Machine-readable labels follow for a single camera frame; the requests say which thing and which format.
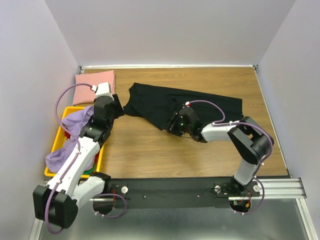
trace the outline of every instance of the folded pink towel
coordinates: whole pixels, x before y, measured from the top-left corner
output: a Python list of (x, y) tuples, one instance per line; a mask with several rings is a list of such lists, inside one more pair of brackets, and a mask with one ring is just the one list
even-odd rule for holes
[[(108, 82), (111, 86), (112, 94), (115, 94), (115, 71), (103, 71), (98, 73), (79, 74), (75, 76), (75, 83), (87, 83), (96, 85)], [(73, 96), (73, 105), (93, 103), (96, 95), (87, 86), (77, 86)]]

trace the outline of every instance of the purple cloth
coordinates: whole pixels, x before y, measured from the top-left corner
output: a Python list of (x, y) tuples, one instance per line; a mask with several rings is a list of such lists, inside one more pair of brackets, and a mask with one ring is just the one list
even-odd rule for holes
[[(81, 129), (88, 123), (93, 113), (94, 107), (86, 106), (83, 110), (70, 113), (64, 119), (62, 119), (61, 122), (72, 134), (74, 134), (76, 137), (79, 137)], [(70, 138), (64, 142), (62, 148), (51, 152), (48, 156), (46, 156), (45, 164), (48, 169), (53, 173), (57, 173), (74, 150), (76, 144), (76, 140), (70, 136)], [(86, 170), (90, 170), (92, 168), (94, 159), (95, 157), (93, 157), (93, 159), (89, 162)]]

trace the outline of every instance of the white wall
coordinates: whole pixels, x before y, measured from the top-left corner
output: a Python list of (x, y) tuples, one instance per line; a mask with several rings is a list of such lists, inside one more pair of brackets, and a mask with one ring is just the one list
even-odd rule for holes
[(57, 131), (55, 101), (78, 65), (43, 0), (1, 1), (0, 29), (0, 239), (26, 240)]
[(283, 154), (320, 236), (320, 1), (297, 0), (257, 73)]
[(295, 0), (46, 0), (80, 65), (258, 64)]

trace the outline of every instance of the yellow plastic basket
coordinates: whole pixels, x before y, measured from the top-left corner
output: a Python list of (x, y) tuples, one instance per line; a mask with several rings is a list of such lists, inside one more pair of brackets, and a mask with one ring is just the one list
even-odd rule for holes
[[(85, 107), (84, 106), (67, 106), (64, 109), (62, 118), (65, 118), (67, 115), (74, 113), (76, 111), (79, 110), (83, 110)], [(67, 140), (67, 137), (65, 136), (65, 131), (59, 126), (58, 128), (58, 132), (56, 133), (55, 139), (54, 139), (54, 143), (51, 149), (51, 152), (54, 152), (55, 150), (58, 150), (60, 148), (62, 148), (62, 146), (64, 145), (64, 142)], [(99, 172), (100, 168), (101, 168), (101, 162), (102, 162), (102, 157), (103, 157), (103, 153), (104, 153), (104, 148), (105, 146), (103, 145), (102, 148), (100, 149), (99, 153), (95, 156), (94, 159), (94, 170), (93, 172)], [(47, 177), (54, 177), (56, 174), (51, 172), (48, 167), (45, 167), (44, 170), (44, 175)], [(86, 175), (83, 174), (81, 176), (81, 178), (83, 179), (87, 179), (89, 178), (90, 175)]]

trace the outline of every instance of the black pants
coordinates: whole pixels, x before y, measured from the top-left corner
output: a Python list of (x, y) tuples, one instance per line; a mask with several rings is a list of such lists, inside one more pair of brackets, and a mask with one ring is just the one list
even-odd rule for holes
[[(218, 105), (225, 113), (225, 121), (240, 120), (242, 99), (220, 96), (162, 86), (134, 83), (129, 89), (130, 99), (123, 107), (130, 116), (143, 117), (160, 130), (166, 130), (174, 111), (179, 111), (183, 104), (193, 100), (207, 100)], [(191, 106), (203, 123), (222, 119), (222, 114), (214, 106), (197, 102)]]

